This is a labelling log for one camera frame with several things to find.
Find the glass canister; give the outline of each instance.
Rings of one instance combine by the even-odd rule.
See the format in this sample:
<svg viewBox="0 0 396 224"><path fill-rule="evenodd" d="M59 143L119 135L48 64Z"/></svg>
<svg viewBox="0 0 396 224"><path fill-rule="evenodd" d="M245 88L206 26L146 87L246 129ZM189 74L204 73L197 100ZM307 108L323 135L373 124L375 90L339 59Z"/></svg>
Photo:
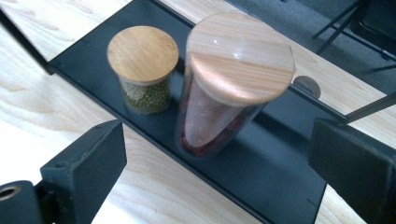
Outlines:
<svg viewBox="0 0 396 224"><path fill-rule="evenodd" d="M150 26L124 29L108 44L107 59L133 112L150 115L169 106L169 76L178 61L172 36Z"/></svg>
<svg viewBox="0 0 396 224"><path fill-rule="evenodd" d="M199 22L187 41L177 143L210 158L289 86L291 48L265 23L240 13Z"/></svg>

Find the tall glass jar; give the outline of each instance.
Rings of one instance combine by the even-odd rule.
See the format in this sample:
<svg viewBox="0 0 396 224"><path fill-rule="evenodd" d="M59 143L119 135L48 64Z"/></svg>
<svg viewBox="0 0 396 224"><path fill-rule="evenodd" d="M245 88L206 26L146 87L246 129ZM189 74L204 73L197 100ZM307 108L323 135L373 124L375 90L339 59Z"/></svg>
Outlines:
<svg viewBox="0 0 396 224"><path fill-rule="evenodd" d="M220 13L199 22L187 42L177 143L196 158L216 155L290 84L290 46L248 15Z"/></svg>
<svg viewBox="0 0 396 224"><path fill-rule="evenodd" d="M178 60L175 40L150 26L134 26L117 33L107 47L125 103L133 112L150 115L170 103L169 76Z"/></svg>

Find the light wood surface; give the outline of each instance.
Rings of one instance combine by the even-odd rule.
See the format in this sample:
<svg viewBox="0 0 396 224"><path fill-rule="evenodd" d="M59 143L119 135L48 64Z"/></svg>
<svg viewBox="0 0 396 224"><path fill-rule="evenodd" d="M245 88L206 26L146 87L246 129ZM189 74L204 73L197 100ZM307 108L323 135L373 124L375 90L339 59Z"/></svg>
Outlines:
<svg viewBox="0 0 396 224"><path fill-rule="evenodd" d="M0 6L51 59L128 2L0 0ZM238 11L221 0L163 2L193 22ZM21 179L36 184L46 161L92 126L114 118L59 76L47 76L3 27L0 36L0 185ZM346 114L384 95L284 38L292 47L295 76L316 80L327 105ZM393 106L352 126L396 148L395 115ZM94 223L258 222L141 136L124 131L128 165ZM317 223L363 222L327 187Z"/></svg>
<svg viewBox="0 0 396 224"><path fill-rule="evenodd" d="M207 94L234 106L273 100L294 74L291 48L281 35L235 12L207 17L192 29L187 64Z"/></svg>
<svg viewBox="0 0 396 224"><path fill-rule="evenodd" d="M166 32L150 26L134 26L110 40L107 59L121 77L137 84L157 83L175 68L178 48Z"/></svg>

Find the black shelf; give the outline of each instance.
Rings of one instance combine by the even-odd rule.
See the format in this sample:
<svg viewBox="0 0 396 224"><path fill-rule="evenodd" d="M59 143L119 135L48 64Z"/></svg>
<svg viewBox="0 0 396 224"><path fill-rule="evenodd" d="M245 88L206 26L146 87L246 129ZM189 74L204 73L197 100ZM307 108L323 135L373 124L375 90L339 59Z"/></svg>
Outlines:
<svg viewBox="0 0 396 224"><path fill-rule="evenodd" d="M146 117L128 111L106 59L110 39L136 25L164 30L176 40L180 51L171 77L170 106L161 114ZM218 156L204 161L185 157L177 149L173 133L186 40L192 27L193 23L160 1L134 0L50 61L49 69L260 221L313 223L326 187L307 162L314 119L341 121L345 117L290 85Z"/></svg>

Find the bamboo lid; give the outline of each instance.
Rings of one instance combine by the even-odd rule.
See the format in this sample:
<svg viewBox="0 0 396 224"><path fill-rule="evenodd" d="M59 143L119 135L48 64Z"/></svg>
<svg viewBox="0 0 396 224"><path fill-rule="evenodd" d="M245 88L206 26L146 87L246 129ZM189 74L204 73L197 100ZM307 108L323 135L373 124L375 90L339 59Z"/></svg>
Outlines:
<svg viewBox="0 0 396 224"><path fill-rule="evenodd" d="M134 26L120 31L111 39L107 59L120 77L148 85L165 79L175 68L177 43L160 29Z"/></svg>
<svg viewBox="0 0 396 224"><path fill-rule="evenodd" d="M187 64L200 87L227 105L273 100L294 74L291 48L265 23L240 13L207 17L191 31Z"/></svg>

